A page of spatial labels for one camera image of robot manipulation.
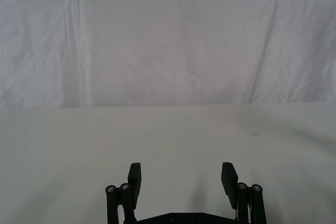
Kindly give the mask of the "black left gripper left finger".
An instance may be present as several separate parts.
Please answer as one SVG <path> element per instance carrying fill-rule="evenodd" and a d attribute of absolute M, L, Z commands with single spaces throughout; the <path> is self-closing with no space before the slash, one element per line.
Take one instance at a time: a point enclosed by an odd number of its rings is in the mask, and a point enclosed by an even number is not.
<path fill-rule="evenodd" d="M 141 181 L 141 164 L 132 163 L 126 183 L 123 183 L 120 187 L 114 185 L 106 187 L 107 223 L 119 223 L 119 206 L 123 208 L 124 223 L 137 222 L 134 210 L 140 193 Z"/>

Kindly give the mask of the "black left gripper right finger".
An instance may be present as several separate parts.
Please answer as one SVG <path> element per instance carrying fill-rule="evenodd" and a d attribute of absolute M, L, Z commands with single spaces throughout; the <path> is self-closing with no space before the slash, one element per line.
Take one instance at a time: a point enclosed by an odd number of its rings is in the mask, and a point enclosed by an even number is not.
<path fill-rule="evenodd" d="M 222 164 L 222 184 L 231 207 L 236 211 L 236 223 L 266 223 L 263 188 L 258 184 L 247 186 L 238 181 L 232 163 Z"/>

